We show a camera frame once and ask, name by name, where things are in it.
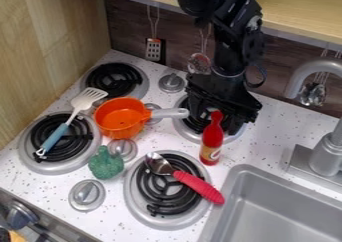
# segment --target black coil burner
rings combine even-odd
[[[186,108],[189,109],[189,103],[188,103],[188,98],[185,98],[180,106],[180,108]],[[203,109],[203,112],[201,114],[200,117],[192,117],[189,116],[186,119],[182,119],[182,122],[185,123],[185,125],[187,127],[189,127],[191,130],[193,130],[196,134],[201,134],[203,133],[204,128],[210,124],[211,119],[210,119],[210,115],[211,115],[211,111],[210,111],[210,107]],[[223,131],[227,131],[228,127],[229,127],[229,116],[228,115],[224,115],[224,118],[221,122],[221,127],[223,129]]]
[[[141,85],[140,73],[130,65],[123,63],[107,63],[93,70],[86,79],[87,87],[102,89],[108,98],[124,96]]]
[[[204,179],[198,168],[190,160],[175,155],[162,154],[171,165]],[[152,216],[184,213],[201,200],[201,196],[188,186],[176,181],[172,176],[155,175],[142,163],[138,167],[136,182],[141,195],[148,202],[147,210]]]
[[[69,117],[70,114],[48,115],[37,123],[31,130],[31,143],[33,147],[38,150],[50,134],[61,123],[66,122]],[[46,159],[39,158],[35,153],[33,155],[38,163],[41,161],[57,162],[66,160],[86,150],[92,140],[93,134],[88,122],[85,119],[75,118],[68,128],[67,134],[62,136],[57,144],[45,154]]]

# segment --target bottle label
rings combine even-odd
[[[216,161],[220,157],[221,147],[211,148],[205,145],[202,145],[201,148],[201,156],[207,161]]]

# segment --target white spatula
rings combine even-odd
[[[108,93],[103,90],[93,87],[87,87],[83,90],[83,92],[81,92],[74,99],[72,99],[71,105],[74,107],[74,111],[72,112],[67,122],[60,124],[56,131],[54,131],[49,136],[49,138],[47,138],[45,142],[40,146],[40,149],[36,151],[36,154],[39,156],[39,158],[46,159],[46,156],[44,155],[65,134],[65,132],[68,130],[69,125],[81,110],[89,109],[94,102],[106,97],[107,95]]]

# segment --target green vegetable toy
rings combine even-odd
[[[124,169],[124,162],[120,156],[112,156],[107,146],[100,146],[98,154],[91,157],[88,167],[93,175],[100,180],[113,178]]]

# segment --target burner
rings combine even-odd
[[[162,156],[175,169],[204,179],[190,160],[175,154],[162,154]],[[201,200],[200,195],[173,177],[149,172],[144,163],[139,167],[136,182],[141,195],[149,202],[147,210],[152,216],[180,214],[195,207]]]
[[[175,104],[175,108],[187,108],[188,106],[188,97],[186,95],[182,96]],[[210,124],[210,114],[212,111],[216,109],[207,108],[199,118],[193,118],[189,116],[187,119],[173,119],[172,122],[176,131],[183,136],[185,139],[200,144],[202,141],[202,133],[204,128]],[[225,116],[223,121],[221,122],[221,126],[223,130],[226,132],[229,125],[228,116]],[[243,124],[240,130],[235,135],[229,135],[227,132],[225,133],[223,143],[229,143],[237,138],[239,138],[246,129],[247,124]]]
[[[180,103],[179,105],[180,108],[186,108],[190,109],[189,103],[188,103],[188,97],[184,98],[184,100]],[[198,118],[193,118],[189,116],[186,119],[182,119],[182,121],[185,123],[186,126],[188,126],[190,129],[192,129],[196,134],[202,134],[204,128],[208,126],[211,122],[211,112],[215,111],[217,109],[215,108],[207,108],[203,111],[200,117]],[[228,116],[225,115],[222,122],[221,122],[221,127],[224,132],[228,130]]]
[[[56,114],[47,116],[38,122],[31,130],[31,143],[35,149],[49,138],[61,123],[64,123],[70,117],[69,114]],[[57,162],[72,158],[81,151],[87,149],[91,144],[93,134],[84,118],[74,119],[68,127],[68,134],[61,137],[59,142],[45,154],[46,159],[40,159],[35,155],[36,161]]]
[[[78,115],[68,132],[39,159],[35,151],[70,117],[71,112],[54,113],[35,121],[23,132],[19,140],[21,161],[32,171],[41,174],[63,174],[80,168],[88,162],[101,143],[101,134],[91,118]]]
[[[143,98],[149,82],[144,72],[126,63],[106,63],[90,70],[82,80],[82,89],[95,87],[108,93],[109,98],[132,96]]]
[[[157,151],[173,167],[210,182],[205,168],[193,157],[178,151]],[[138,160],[126,175],[125,202],[131,213],[145,225],[162,230],[185,228],[197,222],[210,203],[172,176],[153,174]]]

